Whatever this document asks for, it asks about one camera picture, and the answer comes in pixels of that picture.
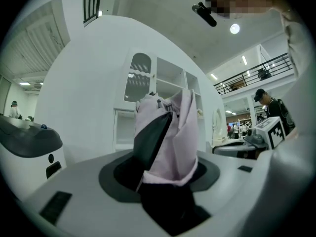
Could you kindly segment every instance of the arched cabinet door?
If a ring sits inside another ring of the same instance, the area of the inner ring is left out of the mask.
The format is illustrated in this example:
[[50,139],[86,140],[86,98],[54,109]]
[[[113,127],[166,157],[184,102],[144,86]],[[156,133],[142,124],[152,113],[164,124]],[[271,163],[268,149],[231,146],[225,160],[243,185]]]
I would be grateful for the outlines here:
[[131,48],[118,78],[115,109],[134,110],[136,101],[156,92],[157,57]]

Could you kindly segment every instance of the pink cloth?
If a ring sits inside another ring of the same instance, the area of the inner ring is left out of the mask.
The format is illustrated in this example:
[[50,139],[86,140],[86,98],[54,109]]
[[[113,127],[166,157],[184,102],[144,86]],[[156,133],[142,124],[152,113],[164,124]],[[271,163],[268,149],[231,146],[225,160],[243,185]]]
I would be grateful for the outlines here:
[[[158,99],[162,108],[158,108]],[[192,90],[184,89],[166,100],[146,95],[137,102],[135,136],[151,121],[169,112],[164,107],[169,104],[172,105],[172,122],[151,169],[144,171],[143,183],[182,186],[192,178],[198,166],[198,117]]]

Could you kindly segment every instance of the person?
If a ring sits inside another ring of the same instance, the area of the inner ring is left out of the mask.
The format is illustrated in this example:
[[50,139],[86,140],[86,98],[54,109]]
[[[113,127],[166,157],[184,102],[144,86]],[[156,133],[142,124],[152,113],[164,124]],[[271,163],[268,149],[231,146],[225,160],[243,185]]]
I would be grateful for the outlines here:
[[261,123],[262,121],[265,120],[265,118],[262,116],[262,114],[260,114],[258,117],[257,117],[257,120],[258,120],[258,124]]
[[242,124],[242,127],[241,127],[241,135],[242,136],[246,136],[246,133],[248,131],[248,126],[245,124],[245,122]]
[[229,139],[231,139],[231,137],[232,137],[232,127],[228,123],[226,123],[226,126],[227,126],[227,137]]
[[233,124],[233,131],[234,131],[234,139],[235,140],[239,139],[237,122]]
[[18,103],[16,101],[13,101],[11,104],[9,117],[14,119],[22,119],[22,115],[20,109],[18,108]]
[[226,123],[226,126],[227,126],[227,132],[230,132],[231,131],[231,126],[230,125],[228,125],[228,123]]
[[259,101],[259,103],[261,105],[267,106],[267,118],[280,117],[280,119],[282,120],[282,123],[283,123],[283,128],[284,128],[285,134],[288,135],[290,130],[291,130],[291,127],[288,125],[285,114],[282,113],[281,105],[278,102],[278,100],[271,97],[263,89],[258,89],[256,91],[254,100],[255,100],[255,102]]

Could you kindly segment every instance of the white shelf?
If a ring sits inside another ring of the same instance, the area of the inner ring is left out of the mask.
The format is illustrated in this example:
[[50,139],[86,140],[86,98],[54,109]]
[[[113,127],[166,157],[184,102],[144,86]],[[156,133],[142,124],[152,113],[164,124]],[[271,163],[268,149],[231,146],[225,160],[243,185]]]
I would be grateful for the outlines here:
[[119,117],[123,117],[123,118],[134,119],[135,118],[135,112],[118,110],[118,116]]
[[196,94],[196,103],[197,109],[201,109],[203,111],[202,98],[200,94]]
[[188,89],[193,89],[196,94],[200,95],[197,77],[191,75],[188,72],[186,72],[186,77],[187,77]]
[[184,88],[157,78],[156,92],[163,98],[172,97],[182,89]]
[[186,88],[185,71],[160,58],[157,58],[157,78]]
[[116,151],[133,149],[133,148],[134,148],[134,144],[116,144],[115,145],[115,150]]

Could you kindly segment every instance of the black metal railing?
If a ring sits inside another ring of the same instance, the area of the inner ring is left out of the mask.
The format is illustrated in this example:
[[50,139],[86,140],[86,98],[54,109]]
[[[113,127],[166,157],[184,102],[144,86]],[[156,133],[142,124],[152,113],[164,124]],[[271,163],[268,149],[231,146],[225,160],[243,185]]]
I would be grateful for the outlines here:
[[219,82],[215,84],[214,87],[220,95],[224,95],[240,88],[247,87],[256,82],[279,75],[291,70],[292,68],[292,63],[288,54],[285,53],[238,75]]
[[88,25],[99,17],[100,0],[83,0],[83,23]]

